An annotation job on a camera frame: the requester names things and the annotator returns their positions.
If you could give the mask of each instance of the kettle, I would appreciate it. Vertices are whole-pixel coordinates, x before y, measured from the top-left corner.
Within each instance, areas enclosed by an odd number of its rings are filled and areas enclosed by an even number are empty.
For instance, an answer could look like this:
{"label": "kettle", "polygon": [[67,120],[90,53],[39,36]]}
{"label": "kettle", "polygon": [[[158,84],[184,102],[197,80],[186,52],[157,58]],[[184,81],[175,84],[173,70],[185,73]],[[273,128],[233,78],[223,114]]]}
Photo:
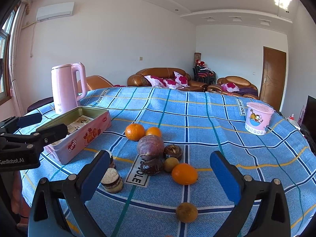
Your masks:
{"label": "kettle", "polygon": [[[77,76],[79,71],[82,94],[78,94]],[[63,114],[80,105],[87,95],[86,70],[82,63],[65,64],[52,68],[52,88],[55,112]]]}

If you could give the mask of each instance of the blue gripper pad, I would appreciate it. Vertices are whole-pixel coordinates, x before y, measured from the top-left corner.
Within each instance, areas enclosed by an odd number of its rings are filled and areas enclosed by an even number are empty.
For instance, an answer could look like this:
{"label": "blue gripper pad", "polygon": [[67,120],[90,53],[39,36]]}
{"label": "blue gripper pad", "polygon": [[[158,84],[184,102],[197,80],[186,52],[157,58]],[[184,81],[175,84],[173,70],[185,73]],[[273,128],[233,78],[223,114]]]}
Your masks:
{"label": "blue gripper pad", "polygon": [[23,128],[23,127],[40,123],[41,121],[42,121],[42,114],[35,113],[35,114],[20,117],[16,125],[18,128]]}
{"label": "blue gripper pad", "polygon": [[79,178],[86,174],[80,184],[80,199],[84,203],[87,200],[91,200],[92,196],[101,182],[105,172],[110,165],[110,154],[107,151],[100,151],[94,160],[85,165],[79,172]]}
{"label": "blue gripper pad", "polygon": [[214,151],[211,153],[210,165],[222,188],[224,189],[227,198],[237,204],[244,189],[242,179],[236,179],[236,177],[233,175],[236,172],[232,172],[232,165],[228,163],[228,161],[219,151]]}

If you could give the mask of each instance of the floral pillow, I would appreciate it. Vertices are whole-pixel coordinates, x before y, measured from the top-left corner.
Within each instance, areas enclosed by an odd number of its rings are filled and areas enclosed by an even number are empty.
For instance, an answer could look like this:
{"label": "floral pillow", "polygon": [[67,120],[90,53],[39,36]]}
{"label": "floral pillow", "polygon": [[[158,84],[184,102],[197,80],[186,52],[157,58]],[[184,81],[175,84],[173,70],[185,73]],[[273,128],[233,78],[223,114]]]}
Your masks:
{"label": "floral pillow", "polygon": [[227,83],[227,84],[222,84],[221,87],[223,88],[224,91],[227,92],[238,92],[239,88],[237,85],[234,83]]}
{"label": "floral pillow", "polygon": [[151,83],[152,87],[162,87],[165,88],[166,84],[162,80],[162,78],[156,77],[156,76],[145,76],[145,78],[148,80],[149,83]]}
{"label": "floral pillow", "polygon": [[166,84],[167,88],[169,89],[182,89],[183,88],[183,86],[181,86],[180,84],[178,84],[176,81],[172,79],[164,79],[163,81]]}
{"label": "floral pillow", "polygon": [[188,79],[179,74],[178,72],[173,72],[174,73],[174,80],[179,84],[182,85],[183,87],[188,87]]}

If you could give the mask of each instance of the brown leather sofa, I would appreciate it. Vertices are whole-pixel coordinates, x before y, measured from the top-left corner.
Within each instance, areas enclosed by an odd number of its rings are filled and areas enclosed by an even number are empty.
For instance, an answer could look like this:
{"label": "brown leather sofa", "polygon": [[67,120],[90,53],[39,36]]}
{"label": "brown leather sofa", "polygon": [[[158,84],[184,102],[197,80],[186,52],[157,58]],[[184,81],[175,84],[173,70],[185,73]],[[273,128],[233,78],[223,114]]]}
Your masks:
{"label": "brown leather sofa", "polygon": [[186,76],[188,79],[188,87],[184,87],[180,89],[181,91],[192,91],[192,92],[204,92],[207,88],[206,83],[201,83],[197,81],[191,80],[189,74],[187,74],[183,69],[177,68],[150,68],[150,69],[142,69],[138,71],[136,74],[130,76],[127,80],[127,85],[132,87],[141,87],[141,86],[151,86],[151,84],[147,81],[144,76],[153,75],[160,77],[162,79],[173,79],[174,73],[178,72],[179,74]]}
{"label": "brown leather sofa", "polygon": [[[108,88],[108,87],[113,87],[113,84],[106,80],[104,77],[98,76],[98,75],[93,75],[86,77],[87,81],[87,90],[96,90],[96,89],[102,89],[102,88]],[[81,93],[81,80],[78,81],[78,92]]]}
{"label": "brown leather sofa", "polygon": [[219,78],[217,80],[217,85],[209,85],[207,87],[207,91],[208,92],[217,92],[217,93],[230,95],[230,96],[235,96],[235,97],[246,97],[246,98],[253,98],[253,99],[256,99],[256,100],[259,99],[258,96],[255,96],[253,94],[240,95],[240,94],[235,93],[235,92],[224,91],[223,88],[221,87],[221,85],[222,84],[227,84],[227,83],[234,83],[235,85],[238,86],[239,89],[243,88],[243,87],[250,87],[250,88],[253,88],[253,89],[258,91],[258,88],[255,85],[250,83],[247,79],[244,79],[244,78],[238,77],[238,76],[221,77],[221,78]]}

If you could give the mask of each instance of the air conditioner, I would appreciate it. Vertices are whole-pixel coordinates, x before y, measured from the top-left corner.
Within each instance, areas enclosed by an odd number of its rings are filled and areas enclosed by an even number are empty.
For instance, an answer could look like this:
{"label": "air conditioner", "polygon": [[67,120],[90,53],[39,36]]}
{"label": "air conditioner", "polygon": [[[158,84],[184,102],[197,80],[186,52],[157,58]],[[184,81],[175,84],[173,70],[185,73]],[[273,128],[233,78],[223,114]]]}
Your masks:
{"label": "air conditioner", "polygon": [[40,7],[37,11],[36,22],[72,16],[75,2],[58,3]]}

